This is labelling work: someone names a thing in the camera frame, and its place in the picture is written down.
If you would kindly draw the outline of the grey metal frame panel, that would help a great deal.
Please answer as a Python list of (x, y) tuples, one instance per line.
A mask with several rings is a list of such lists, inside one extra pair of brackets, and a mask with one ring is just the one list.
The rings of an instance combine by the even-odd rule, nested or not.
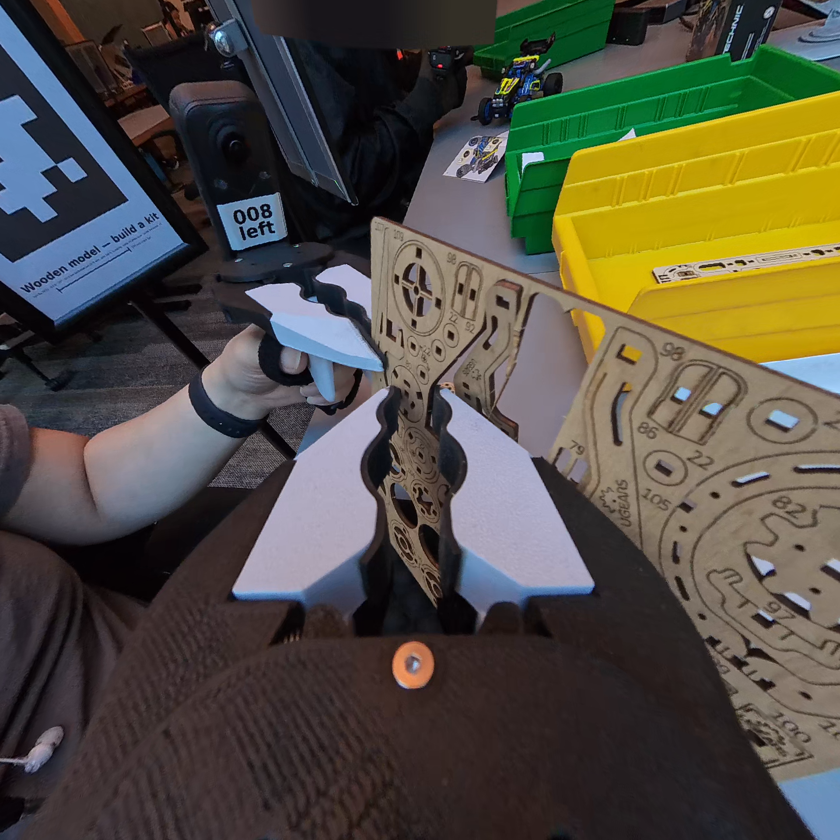
[(358, 198), (335, 153), (318, 100), (297, 51), (263, 33), (250, 1), (209, 1), (216, 27), (209, 38), (224, 58), (240, 58), (292, 174), (356, 205)]

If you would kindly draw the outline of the person's brown shirt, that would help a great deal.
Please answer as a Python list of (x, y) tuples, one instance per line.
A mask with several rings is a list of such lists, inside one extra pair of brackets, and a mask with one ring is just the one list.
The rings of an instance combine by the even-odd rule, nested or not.
[[(32, 428), (2, 406), (2, 516), (23, 486)], [(65, 731), (39, 772), (2, 767), (2, 838), (17, 838), (57, 787), (147, 601), (243, 495), (207, 486), (151, 525), (90, 545), (2, 529), (2, 757), (26, 755), (49, 728)]]

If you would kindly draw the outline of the black toy kit box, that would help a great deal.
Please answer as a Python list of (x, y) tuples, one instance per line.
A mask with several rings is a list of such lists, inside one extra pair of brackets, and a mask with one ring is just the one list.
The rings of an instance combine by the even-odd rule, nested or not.
[(768, 38), (782, 1), (699, 1), (686, 62), (729, 55), (750, 58)]

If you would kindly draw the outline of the person's left hand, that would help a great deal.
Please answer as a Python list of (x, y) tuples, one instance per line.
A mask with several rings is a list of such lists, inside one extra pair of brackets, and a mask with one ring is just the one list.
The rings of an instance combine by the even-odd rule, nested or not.
[(330, 401), (316, 384), (285, 386), (265, 376), (259, 366), (258, 350), (263, 330), (249, 325), (234, 336), (202, 374), (203, 387), (219, 409), (240, 419), (263, 419), (272, 411), (308, 403), (329, 406), (344, 400), (354, 387), (355, 371), (333, 365), (335, 398)]

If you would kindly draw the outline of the black rectangular case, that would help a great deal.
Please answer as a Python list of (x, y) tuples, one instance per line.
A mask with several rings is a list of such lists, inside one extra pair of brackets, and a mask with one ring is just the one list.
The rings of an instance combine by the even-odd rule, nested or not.
[(615, 6), (605, 42), (616, 46), (641, 46), (647, 36), (649, 19), (648, 8)]

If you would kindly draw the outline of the nested green plastic bins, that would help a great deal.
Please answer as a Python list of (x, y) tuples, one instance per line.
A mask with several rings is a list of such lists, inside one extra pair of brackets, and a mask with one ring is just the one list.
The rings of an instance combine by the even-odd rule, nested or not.
[(762, 45), (744, 60), (714, 56), (516, 106), (505, 155), (511, 236), (551, 251), (551, 218), (571, 157), (636, 136), (839, 90), (838, 70)]

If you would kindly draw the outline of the blue yellow toy buggy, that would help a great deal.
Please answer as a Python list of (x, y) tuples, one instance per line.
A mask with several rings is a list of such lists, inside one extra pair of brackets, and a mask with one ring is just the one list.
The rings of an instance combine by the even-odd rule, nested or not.
[(547, 54), (554, 44), (556, 34), (548, 38), (525, 38), (516, 56), (502, 70), (500, 83), (490, 98), (479, 102), (476, 116), (482, 125), (489, 125), (494, 119), (509, 119), (515, 106), (535, 98), (544, 98), (562, 92), (564, 78), (559, 71), (549, 73), (551, 59), (538, 66), (539, 57)]

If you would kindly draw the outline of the black wristband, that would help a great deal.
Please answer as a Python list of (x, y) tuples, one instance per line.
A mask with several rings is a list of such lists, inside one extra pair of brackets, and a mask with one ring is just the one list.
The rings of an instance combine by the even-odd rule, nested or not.
[(264, 420), (241, 418), (219, 408), (207, 394), (203, 373), (204, 369), (200, 369), (187, 387), (190, 404), (199, 419), (214, 431), (232, 439), (247, 438), (258, 432)]

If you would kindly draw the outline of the grey round stand base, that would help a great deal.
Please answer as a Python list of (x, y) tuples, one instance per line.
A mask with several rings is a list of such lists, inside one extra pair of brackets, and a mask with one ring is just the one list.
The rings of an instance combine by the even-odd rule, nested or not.
[(827, 17), (819, 26), (805, 29), (797, 36), (800, 55), (823, 61), (839, 57), (839, 17)]

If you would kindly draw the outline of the laser-cut wooden parts sheet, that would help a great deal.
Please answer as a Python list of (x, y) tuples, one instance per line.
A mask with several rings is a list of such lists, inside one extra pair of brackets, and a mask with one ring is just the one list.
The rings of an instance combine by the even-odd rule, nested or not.
[(433, 604), (440, 519), (434, 399), (521, 455), (498, 408), (540, 298), (605, 337), (547, 460), (663, 575), (705, 639), (777, 781), (838, 768), (838, 396), (377, 217), (374, 389), (402, 396), (381, 491), (399, 558)]

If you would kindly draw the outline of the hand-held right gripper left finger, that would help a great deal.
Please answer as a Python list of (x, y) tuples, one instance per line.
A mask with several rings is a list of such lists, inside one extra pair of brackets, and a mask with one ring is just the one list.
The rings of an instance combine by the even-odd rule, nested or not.
[(380, 453), (390, 467), (400, 402), (395, 387), (382, 388), (295, 458), (233, 585), (236, 600), (326, 605), (346, 620), (363, 604), (361, 564), (383, 534), (382, 478), (371, 468)]

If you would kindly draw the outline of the black easel stand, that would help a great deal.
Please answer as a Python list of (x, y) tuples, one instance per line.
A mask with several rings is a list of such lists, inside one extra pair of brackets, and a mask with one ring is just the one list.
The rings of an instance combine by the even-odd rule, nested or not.
[(27, 321), (12, 315), (9, 311), (2, 311), (1, 364), (14, 359), (30, 373), (36, 375), (46, 388), (52, 392), (58, 392), (69, 384), (72, 372), (63, 371), (57, 376), (48, 377), (27, 355), (28, 346), (36, 343), (60, 343), (77, 333), (86, 335), (90, 341), (98, 343), (102, 341), (98, 328), (103, 322), (117, 318), (143, 317), (197, 369), (201, 369), (209, 364), (209, 359), (169, 318), (169, 312), (184, 311), (191, 305), (192, 302), (186, 299), (160, 303), (147, 290), (139, 288), (128, 296), (121, 295), (115, 301), (107, 303), (101, 311), (89, 311), (82, 320), (70, 325), (67, 329), (51, 333), (46, 327), (33, 328)]

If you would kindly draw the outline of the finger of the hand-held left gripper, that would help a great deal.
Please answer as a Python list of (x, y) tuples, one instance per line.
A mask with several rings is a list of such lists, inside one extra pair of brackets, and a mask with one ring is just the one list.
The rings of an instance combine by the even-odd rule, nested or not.
[(301, 295), (325, 306), (327, 312), (355, 322), (371, 321), (371, 279), (349, 265), (309, 271)]
[(364, 371), (383, 372), (382, 359), (345, 316), (303, 297), (294, 283), (276, 283), (246, 291), (246, 297), (269, 312), (269, 328), (283, 346)]

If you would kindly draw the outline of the black framed marker sign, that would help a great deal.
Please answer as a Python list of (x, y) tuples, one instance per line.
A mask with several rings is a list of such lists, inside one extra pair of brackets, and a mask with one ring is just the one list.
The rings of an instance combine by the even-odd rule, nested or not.
[(32, 4), (2, 2), (2, 313), (53, 340), (206, 251)]

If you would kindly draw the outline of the green plastic bin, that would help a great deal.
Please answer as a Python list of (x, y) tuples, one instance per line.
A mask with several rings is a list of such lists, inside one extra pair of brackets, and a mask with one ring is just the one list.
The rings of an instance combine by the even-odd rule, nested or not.
[(476, 47), (474, 63), (483, 77), (498, 81), (501, 71), (521, 56), (524, 39), (548, 39), (551, 69), (602, 50), (606, 44), (614, 1), (541, 1), (497, 18), (495, 42)]

